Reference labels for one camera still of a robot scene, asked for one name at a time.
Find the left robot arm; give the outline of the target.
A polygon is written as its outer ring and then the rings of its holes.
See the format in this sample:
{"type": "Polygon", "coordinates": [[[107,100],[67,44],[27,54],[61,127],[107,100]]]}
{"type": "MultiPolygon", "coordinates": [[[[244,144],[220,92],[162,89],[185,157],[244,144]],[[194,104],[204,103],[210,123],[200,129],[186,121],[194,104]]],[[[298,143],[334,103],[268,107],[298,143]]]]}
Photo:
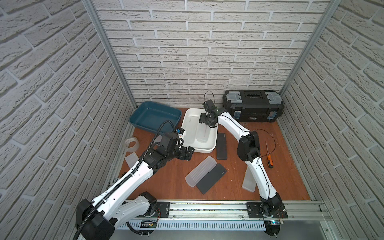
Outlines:
{"type": "Polygon", "coordinates": [[[173,159],[190,161],[195,151],[193,147],[184,147],[183,128],[171,126],[170,132],[163,133],[160,142],[152,139],[148,148],[136,161],[134,167],[123,175],[109,189],[92,201],[82,200],[77,205],[77,229],[74,239],[108,240],[115,229],[131,219],[152,214],[157,200],[145,192],[126,203],[126,199],[146,180],[151,178],[167,162],[173,159]]]}

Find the translucent case red content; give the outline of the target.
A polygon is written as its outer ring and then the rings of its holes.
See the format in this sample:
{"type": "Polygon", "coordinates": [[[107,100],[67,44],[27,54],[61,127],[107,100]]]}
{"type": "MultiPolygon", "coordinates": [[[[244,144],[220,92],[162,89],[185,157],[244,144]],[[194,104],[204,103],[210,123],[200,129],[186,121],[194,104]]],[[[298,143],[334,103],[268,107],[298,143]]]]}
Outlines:
{"type": "Polygon", "coordinates": [[[210,136],[211,128],[208,125],[205,124],[198,124],[197,132],[196,132],[196,139],[200,143],[206,143],[210,136]]]}

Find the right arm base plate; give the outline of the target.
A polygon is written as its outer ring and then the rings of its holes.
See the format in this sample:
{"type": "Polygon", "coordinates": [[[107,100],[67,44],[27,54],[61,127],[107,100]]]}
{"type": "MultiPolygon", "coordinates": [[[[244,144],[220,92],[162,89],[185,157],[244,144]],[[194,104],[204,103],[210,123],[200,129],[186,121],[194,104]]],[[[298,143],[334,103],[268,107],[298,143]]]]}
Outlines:
{"type": "Polygon", "coordinates": [[[247,202],[246,207],[250,219],[288,218],[288,211],[286,210],[285,205],[283,203],[271,207],[268,204],[261,202],[247,202]]]}

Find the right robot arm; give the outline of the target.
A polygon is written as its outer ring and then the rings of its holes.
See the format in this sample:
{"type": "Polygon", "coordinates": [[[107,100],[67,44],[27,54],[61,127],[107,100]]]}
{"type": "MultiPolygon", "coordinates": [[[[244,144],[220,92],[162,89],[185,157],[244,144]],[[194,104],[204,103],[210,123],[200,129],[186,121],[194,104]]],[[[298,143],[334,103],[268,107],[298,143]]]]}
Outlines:
{"type": "Polygon", "coordinates": [[[238,123],[224,108],[218,108],[212,100],[203,103],[205,113],[199,122],[209,127],[225,127],[238,141],[238,157],[246,163],[256,182],[261,199],[261,213],[266,218],[284,218],[285,205],[271,183],[263,166],[259,135],[238,123]]]}

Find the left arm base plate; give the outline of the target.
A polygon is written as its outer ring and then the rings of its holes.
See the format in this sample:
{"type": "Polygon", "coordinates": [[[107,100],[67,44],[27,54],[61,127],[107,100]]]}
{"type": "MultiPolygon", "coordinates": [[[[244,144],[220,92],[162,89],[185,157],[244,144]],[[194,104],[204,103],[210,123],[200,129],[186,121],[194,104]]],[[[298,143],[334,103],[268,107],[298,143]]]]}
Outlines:
{"type": "Polygon", "coordinates": [[[146,213],[137,216],[137,218],[168,218],[170,205],[170,202],[157,202],[156,205],[151,205],[146,213]]]}

